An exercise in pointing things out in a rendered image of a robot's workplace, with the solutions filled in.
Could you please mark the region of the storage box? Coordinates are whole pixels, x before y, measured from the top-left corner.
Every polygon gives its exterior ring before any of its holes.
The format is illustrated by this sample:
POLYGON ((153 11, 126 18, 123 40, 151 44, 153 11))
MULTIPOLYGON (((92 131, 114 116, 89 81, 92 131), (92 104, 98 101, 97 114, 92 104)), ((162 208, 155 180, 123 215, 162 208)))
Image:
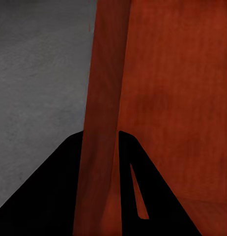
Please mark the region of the storage box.
POLYGON ((227 0, 98 0, 72 236, 122 236, 119 131, 202 236, 227 236, 227 0))

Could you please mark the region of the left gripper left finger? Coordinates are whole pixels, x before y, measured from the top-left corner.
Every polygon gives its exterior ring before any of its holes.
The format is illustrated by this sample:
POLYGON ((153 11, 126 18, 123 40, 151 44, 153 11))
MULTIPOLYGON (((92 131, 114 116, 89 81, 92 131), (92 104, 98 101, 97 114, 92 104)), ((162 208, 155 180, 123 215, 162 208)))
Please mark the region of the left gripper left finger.
POLYGON ((66 138, 0 207, 0 236, 72 236, 82 140, 66 138))

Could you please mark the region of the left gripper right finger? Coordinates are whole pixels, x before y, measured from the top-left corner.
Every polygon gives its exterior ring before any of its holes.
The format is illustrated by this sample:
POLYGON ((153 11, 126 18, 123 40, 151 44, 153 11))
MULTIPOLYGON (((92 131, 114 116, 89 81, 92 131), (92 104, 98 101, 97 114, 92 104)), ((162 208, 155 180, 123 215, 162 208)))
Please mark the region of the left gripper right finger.
POLYGON ((119 131, 122 236, 202 236, 138 140, 119 131), (132 164, 149 219, 138 217, 132 164))

